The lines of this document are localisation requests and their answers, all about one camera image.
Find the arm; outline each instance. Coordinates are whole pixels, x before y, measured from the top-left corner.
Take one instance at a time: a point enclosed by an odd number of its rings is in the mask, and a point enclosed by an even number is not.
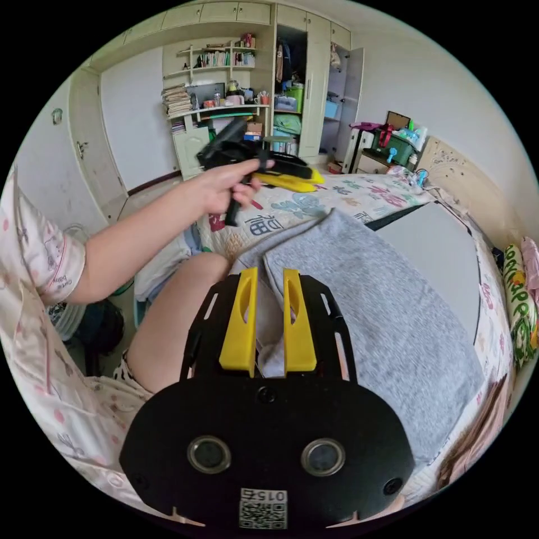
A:
[[[199,217],[226,212],[230,189],[243,206],[250,204],[260,183],[239,182],[258,166],[254,159],[211,169],[90,238],[84,270],[67,301],[92,303],[109,296]]]

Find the leg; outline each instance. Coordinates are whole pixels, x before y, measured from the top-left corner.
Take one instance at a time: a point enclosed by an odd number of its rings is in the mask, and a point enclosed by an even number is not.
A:
[[[226,277],[226,258],[202,253],[182,262],[144,316],[127,352],[137,382],[157,393],[180,378],[189,328],[210,287]]]

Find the short sleeve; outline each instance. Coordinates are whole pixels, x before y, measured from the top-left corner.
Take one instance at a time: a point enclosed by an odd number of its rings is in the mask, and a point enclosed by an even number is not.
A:
[[[19,189],[14,171],[14,211],[22,258],[43,303],[64,301],[79,283],[85,247],[42,215]]]

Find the person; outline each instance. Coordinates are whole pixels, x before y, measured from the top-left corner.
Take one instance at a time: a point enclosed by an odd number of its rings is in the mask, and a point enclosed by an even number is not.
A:
[[[231,197],[249,206],[260,182],[241,180],[257,159],[184,181],[85,245],[64,234],[21,192],[13,167],[0,199],[0,341],[22,398],[56,449],[92,484],[149,512],[121,471],[119,452],[136,412],[180,376],[190,325],[209,288],[229,271],[201,253],[182,262],[145,315],[114,378],[85,377],[45,306],[98,302],[131,279],[205,214]]]

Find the door handle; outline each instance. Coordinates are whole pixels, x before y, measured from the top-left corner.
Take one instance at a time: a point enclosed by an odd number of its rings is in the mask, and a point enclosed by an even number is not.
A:
[[[77,141],[77,149],[79,150],[79,157],[81,159],[84,159],[84,148],[86,148],[88,146],[88,143],[87,142],[83,142],[82,144]]]

